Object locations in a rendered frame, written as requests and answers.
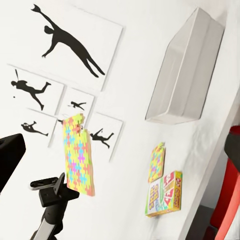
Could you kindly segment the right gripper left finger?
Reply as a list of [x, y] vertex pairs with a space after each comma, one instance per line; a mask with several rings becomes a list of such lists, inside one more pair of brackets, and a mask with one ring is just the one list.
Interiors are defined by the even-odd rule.
[[23, 134], [17, 133], [0, 138], [0, 193], [26, 152]]

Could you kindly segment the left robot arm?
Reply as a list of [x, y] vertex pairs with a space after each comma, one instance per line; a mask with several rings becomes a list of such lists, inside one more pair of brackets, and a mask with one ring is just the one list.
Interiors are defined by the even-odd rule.
[[78, 199], [80, 192], [70, 190], [65, 181], [65, 173], [60, 177], [52, 177], [32, 181], [28, 185], [31, 191], [38, 191], [39, 199], [43, 208], [41, 225], [34, 232], [30, 240], [57, 240], [58, 235], [64, 228], [62, 222], [68, 201]]

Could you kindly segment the board game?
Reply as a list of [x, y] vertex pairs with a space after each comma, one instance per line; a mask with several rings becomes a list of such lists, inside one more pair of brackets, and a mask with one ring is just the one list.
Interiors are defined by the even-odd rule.
[[144, 215], [160, 216], [181, 210], [183, 173], [173, 171], [148, 187]]

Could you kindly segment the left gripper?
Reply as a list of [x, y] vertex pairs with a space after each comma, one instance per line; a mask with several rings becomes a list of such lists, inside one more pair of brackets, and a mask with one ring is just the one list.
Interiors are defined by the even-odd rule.
[[39, 199], [43, 208], [52, 217], [62, 216], [67, 208], [68, 201], [78, 199], [80, 192], [70, 190], [65, 181], [63, 172], [54, 186], [43, 188], [38, 191]]

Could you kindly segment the jigsaw puzzle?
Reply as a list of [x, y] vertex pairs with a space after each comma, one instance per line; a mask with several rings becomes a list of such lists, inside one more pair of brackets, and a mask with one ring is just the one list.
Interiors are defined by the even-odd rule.
[[163, 175], [164, 155], [165, 148], [164, 143], [161, 142], [151, 153], [150, 166], [148, 173], [148, 181], [150, 184], [155, 180], [159, 179]]
[[94, 167], [90, 132], [83, 129], [86, 117], [79, 113], [63, 120], [67, 187], [90, 197], [95, 196]]

